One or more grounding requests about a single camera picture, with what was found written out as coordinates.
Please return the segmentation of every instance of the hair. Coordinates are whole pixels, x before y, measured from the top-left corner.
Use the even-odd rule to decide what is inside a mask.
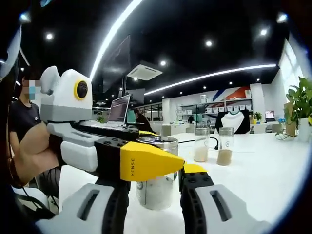
[[[26,66],[24,67],[24,71],[20,70],[18,80],[21,81],[23,78],[25,80],[37,80],[40,79],[40,76],[38,76],[38,74],[32,67]]]
[[[134,109],[133,111],[135,112],[135,114],[138,114],[138,115],[141,114],[141,112],[138,109]]]

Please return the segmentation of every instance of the person's arm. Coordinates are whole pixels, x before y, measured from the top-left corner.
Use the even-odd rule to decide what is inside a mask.
[[[19,138],[16,132],[10,132],[10,144],[11,144],[13,153],[16,154],[20,147]]]
[[[9,109],[8,128],[9,128],[10,144],[14,154],[16,154],[17,151],[19,150],[20,141],[16,133],[17,129],[16,111],[13,105],[11,105],[11,108]]]
[[[13,161],[9,159],[9,166],[14,164],[10,173],[12,175],[16,171],[19,184],[25,185],[40,173],[59,165],[56,154],[49,149],[49,137],[44,123],[35,125],[20,142]]]

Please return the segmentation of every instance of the stainless steel cup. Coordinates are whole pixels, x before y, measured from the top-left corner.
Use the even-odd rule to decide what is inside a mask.
[[[151,144],[158,148],[177,155],[177,139],[168,136],[140,137],[138,142]],[[159,176],[156,179],[137,182],[136,197],[140,204],[150,210],[163,210],[171,206],[173,195],[173,183],[177,172]]]

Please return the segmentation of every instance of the green leaves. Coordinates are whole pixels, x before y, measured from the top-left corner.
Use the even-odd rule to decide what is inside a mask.
[[[299,77],[299,87],[291,85],[286,98],[292,104],[292,112],[284,110],[285,119],[298,122],[301,118],[312,116],[312,82],[306,78]]]

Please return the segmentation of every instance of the desk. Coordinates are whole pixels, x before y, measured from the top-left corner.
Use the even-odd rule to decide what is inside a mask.
[[[170,136],[176,135],[179,133],[185,133],[186,129],[190,127],[189,123],[184,124],[163,124],[161,126],[161,135],[162,136]]]
[[[182,133],[173,137],[181,142],[194,139],[194,134]],[[209,151],[208,161],[198,164],[208,170],[215,184],[225,185],[243,199],[251,216],[275,223],[301,187],[307,166],[310,165],[309,144],[296,140],[279,141],[274,134],[235,135],[234,143],[236,150],[233,152],[231,165],[217,165],[217,151],[212,149]],[[188,162],[193,162],[193,145],[193,142],[179,145],[179,155]],[[61,191],[66,190],[66,186],[70,186],[69,193],[73,193],[83,184],[96,181],[96,178],[91,178],[84,171],[66,167],[71,168],[72,172],[65,175],[62,174],[62,169],[60,203],[65,199]],[[141,207],[136,198],[134,182],[131,184],[129,199],[125,234],[184,233],[177,180],[174,184],[173,203],[166,210],[150,211]]]
[[[260,123],[260,124],[251,124],[250,128],[253,127],[253,131],[254,133],[265,133],[265,130],[267,128],[267,126],[270,125],[279,125],[280,123],[277,121],[273,121],[273,122],[266,122],[266,123]]]

